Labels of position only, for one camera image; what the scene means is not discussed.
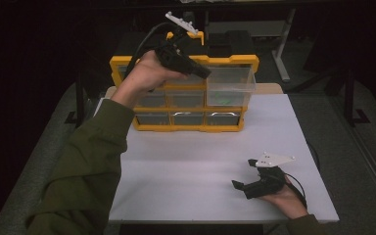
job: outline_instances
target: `green sleeve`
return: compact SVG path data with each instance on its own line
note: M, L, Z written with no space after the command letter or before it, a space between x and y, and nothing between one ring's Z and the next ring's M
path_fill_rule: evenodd
M120 180L120 154L133 111L104 100L98 114L69 139L28 234L102 234Z
M326 235L313 214L290 220L286 227L291 235Z

